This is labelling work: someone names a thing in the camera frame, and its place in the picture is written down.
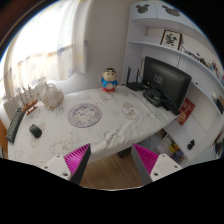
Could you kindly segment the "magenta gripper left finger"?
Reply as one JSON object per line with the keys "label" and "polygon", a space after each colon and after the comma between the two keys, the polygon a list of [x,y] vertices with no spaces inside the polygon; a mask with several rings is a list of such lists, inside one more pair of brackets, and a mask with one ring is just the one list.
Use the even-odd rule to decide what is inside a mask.
{"label": "magenta gripper left finger", "polygon": [[65,156],[54,156],[43,166],[43,169],[79,185],[90,155],[91,146],[86,144]]}

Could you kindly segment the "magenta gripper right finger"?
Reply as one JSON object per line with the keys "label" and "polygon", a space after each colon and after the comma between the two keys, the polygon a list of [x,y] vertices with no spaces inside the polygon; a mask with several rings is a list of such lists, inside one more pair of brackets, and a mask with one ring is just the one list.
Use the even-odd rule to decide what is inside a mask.
{"label": "magenta gripper right finger", "polygon": [[182,167],[167,154],[157,155],[137,144],[132,145],[131,154],[144,185],[150,184],[182,169]]}

